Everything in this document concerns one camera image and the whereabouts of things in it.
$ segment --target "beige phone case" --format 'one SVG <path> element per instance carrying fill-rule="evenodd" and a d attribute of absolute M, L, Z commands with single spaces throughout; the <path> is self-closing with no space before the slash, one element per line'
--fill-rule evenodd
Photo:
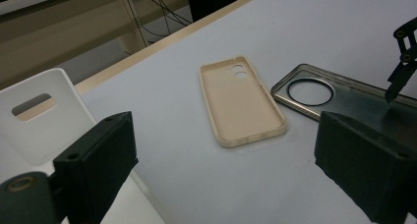
<path fill-rule="evenodd" d="M 220 145 L 234 147 L 285 132 L 285 117 L 245 57 L 202 66 L 200 82 Z"/>

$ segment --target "white table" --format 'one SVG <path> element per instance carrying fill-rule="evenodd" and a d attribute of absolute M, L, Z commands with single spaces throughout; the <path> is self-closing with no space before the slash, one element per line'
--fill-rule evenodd
<path fill-rule="evenodd" d="M 133 112 L 135 171 L 172 222 L 369 223 L 315 165 L 317 122 L 281 105 L 283 136 L 218 145 L 198 70 L 244 55 L 269 88 L 301 63 L 387 88 L 399 60 L 392 33 L 416 15 L 417 0 L 253 0 L 83 100 L 97 120 Z M 414 76 L 402 93 L 416 89 Z"/>

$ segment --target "floor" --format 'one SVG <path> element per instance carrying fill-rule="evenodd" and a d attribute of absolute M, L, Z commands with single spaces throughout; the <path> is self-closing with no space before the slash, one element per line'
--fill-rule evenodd
<path fill-rule="evenodd" d="M 192 21 L 189 6 L 173 13 L 176 15 L 175 17 L 172 14 L 167 14 L 166 20 L 162 17 L 143 25 L 144 35 L 149 45 L 185 27 Z M 118 40 L 114 39 L 66 61 L 56 68 L 64 69 L 73 84 L 77 84 L 129 56 L 130 54 L 122 49 Z"/>

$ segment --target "phone case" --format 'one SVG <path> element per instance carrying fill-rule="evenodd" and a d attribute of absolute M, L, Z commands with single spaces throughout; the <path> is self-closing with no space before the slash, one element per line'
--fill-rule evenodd
<path fill-rule="evenodd" d="M 234 147 L 285 132 L 284 115 L 245 57 L 202 66 L 200 83 L 220 145 Z"/>

